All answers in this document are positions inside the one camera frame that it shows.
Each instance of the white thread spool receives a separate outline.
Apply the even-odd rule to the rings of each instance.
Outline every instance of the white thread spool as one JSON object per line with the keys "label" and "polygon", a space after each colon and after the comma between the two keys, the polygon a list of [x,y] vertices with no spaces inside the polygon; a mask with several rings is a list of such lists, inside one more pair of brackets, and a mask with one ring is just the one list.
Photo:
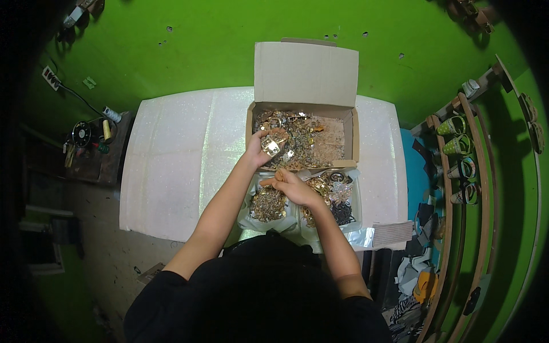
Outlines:
{"label": "white thread spool", "polygon": [[103,114],[106,115],[108,118],[110,118],[112,121],[119,123],[122,120],[122,115],[118,114],[117,112],[111,110],[107,106],[103,108]]}

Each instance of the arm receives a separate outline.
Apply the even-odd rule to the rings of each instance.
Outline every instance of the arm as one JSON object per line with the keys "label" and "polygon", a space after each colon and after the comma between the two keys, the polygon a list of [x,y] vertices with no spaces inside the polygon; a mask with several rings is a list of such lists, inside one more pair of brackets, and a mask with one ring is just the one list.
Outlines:
{"label": "arm", "polygon": [[207,260],[219,256],[242,206],[256,169],[271,159],[261,150],[261,137],[267,131],[256,132],[244,155],[231,174],[208,203],[189,240],[164,268],[188,280]]}
{"label": "arm", "polygon": [[328,268],[341,296],[347,298],[359,295],[371,299],[362,277],[358,258],[335,222],[330,209],[322,198],[296,175],[286,169],[281,169],[280,173],[283,181],[273,179],[272,185],[284,192],[294,203],[307,206],[311,210]]}

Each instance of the thread spool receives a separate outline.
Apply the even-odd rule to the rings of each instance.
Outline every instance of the thread spool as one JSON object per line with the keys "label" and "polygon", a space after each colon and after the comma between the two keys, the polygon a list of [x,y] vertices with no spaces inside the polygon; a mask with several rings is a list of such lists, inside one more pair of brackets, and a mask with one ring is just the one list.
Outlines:
{"label": "thread spool", "polygon": [[110,134],[109,121],[107,119],[103,120],[103,140],[106,144],[109,144],[112,141]]}
{"label": "thread spool", "polygon": [[108,118],[110,118],[115,123],[119,123],[120,120],[122,120],[122,115],[120,115],[119,113],[111,110],[107,106],[105,106],[103,108],[103,114],[106,115]]}

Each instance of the electrical cord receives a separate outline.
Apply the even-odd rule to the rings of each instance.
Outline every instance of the electrical cord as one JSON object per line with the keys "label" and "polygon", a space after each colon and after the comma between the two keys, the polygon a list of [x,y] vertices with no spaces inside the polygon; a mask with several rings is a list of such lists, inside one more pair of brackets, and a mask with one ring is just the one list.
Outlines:
{"label": "electrical cord", "polygon": [[116,132],[113,136],[113,139],[116,138],[116,135],[118,134],[118,125],[116,124],[116,122],[114,120],[112,120],[111,118],[107,117],[104,113],[101,113],[99,112],[98,110],[95,109],[95,107],[93,107],[92,105],[90,105],[86,100],[84,100],[83,97],[81,97],[78,93],[76,93],[75,91],[73,91],[72,89],[70,89],[69,87],[65,86],[64,84],[61,83],[61,81],[57,80],[55,82],[55,84],[59,87],[61,87],[62,89],[66,90],[67,92],[71,93],[72,95],[74,95],[76,98],[78,98],[79,100],[81,100],[82,102],[84,102],[86,105],[88,105],[89,108],[91,108],[95,113],[97,113],[98,115],[100,115],[101,117],[99,118],[95,118],[93,120],[90,120],[88,121],[88,123],[91,123],[93,121],[96,121],[96,120],[99,120],[99,119],[107,119],[109,122],[113,123],[113,125],[115,126],[116,128]]}
{"label": "electrical cord", "polygon": [[71,93],[72,95],[74,95],[75,97],[77,97],[78,99],[80,99],[82,102],[84,102],[86,105],[88,105],[89,108],[91,108],[95,113],[97,113],[98,115],[100,116],[103,116],[105,118],[108,118],[106,115],[104,115],[103,113],[99,112],[98,110],[96,110],[92,105],[88,104],[87,101],[84,100],[83,97],[81,97],[80,95],[78,95],[78,93],[76,93],[75,91],[73,91],[72,89],[70,89],[69,87],[65,86],[64,84],[61,83],[61,81],[57,81],[55,83],[57,86],[61,87],[62,89],[66,90],[67,92]]}

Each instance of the glittery white surface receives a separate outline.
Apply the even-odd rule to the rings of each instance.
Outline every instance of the glittery white surface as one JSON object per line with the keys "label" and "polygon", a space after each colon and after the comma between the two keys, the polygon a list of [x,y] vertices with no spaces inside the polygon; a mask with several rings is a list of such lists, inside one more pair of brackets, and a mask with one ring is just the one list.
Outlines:
{"label": "glittery white surface", "polygon": [[[142,101],[122,173],[120,228],[186,241],[244,153],[253,100],[253,87],[234,87]],[[358,95],[356,109],[363,226],[405,221],[406,168],[395,106]]]}

